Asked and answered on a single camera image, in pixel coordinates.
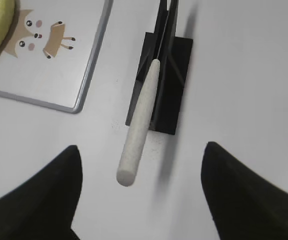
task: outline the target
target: cutting board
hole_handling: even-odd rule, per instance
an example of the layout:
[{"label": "cutting board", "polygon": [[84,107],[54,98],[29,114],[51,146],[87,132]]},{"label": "cutting board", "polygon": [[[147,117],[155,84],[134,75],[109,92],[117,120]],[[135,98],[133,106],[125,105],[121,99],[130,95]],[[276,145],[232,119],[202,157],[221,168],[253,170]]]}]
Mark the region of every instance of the cutting board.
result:
[{"label": "cutting board", "polygon": [[112,1],[18,0],[0,48],[0,97],[78,113]]}]

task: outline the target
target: black knife block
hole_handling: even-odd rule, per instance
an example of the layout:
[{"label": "black knife block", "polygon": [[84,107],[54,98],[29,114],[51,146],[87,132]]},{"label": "black knife block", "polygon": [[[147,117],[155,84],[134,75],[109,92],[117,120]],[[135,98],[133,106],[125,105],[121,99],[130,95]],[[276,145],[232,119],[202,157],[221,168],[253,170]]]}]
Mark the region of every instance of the black knife block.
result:
[{"label": "black knife block", "polygon": [[178,0],[173,0],[169,11],[167,1],[161,0],[154,33],[145,34],[126,125],[133,113],[153,59],[157,58],[157,44],[162,41],[160,74],[150,130],[175,135],[182,96],[189,69],[193,40],[175,36]]}]

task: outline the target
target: knife handle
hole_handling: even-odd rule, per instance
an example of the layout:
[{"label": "knife handle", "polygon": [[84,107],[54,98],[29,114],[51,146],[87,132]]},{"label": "knife handle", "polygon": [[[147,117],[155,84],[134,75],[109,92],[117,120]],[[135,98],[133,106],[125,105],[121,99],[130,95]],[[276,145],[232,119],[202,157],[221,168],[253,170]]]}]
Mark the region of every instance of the knife handle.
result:
[{"label": "knife handle", "polygon": [[154,59],[139,94],[117,169],[119,184],[129,187],[138,172],[158,90],[161,62]]}]

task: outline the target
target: cartoon dog face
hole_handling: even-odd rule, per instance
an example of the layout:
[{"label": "cartoon dog face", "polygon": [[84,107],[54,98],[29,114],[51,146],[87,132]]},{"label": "cartoon dog face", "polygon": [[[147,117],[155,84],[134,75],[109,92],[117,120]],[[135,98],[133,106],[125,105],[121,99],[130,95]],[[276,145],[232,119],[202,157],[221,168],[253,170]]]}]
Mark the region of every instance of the cartoon dog face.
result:
[{"label": "cartoon dog face", "polygon": [[33,51],[35,48],[35,44],[28,43],[28,38],[31,38],[31,40],[33,40],[33,39],[41,39],[43,37],[41,34],[32,33],[30,31],[30,28],[33,25],[35,25],[37,28],[40,28],[42,26],[41,20],[33,22],[31,19],[27,17],[32,11],[33,10],[19,11],[17,18],[18,21],[16,23],[15,29],[4,49],[5,52],[16,58],[18,57],[16,53],[17,46],[20,46],[21,48],[27,47],[29,51]]}]

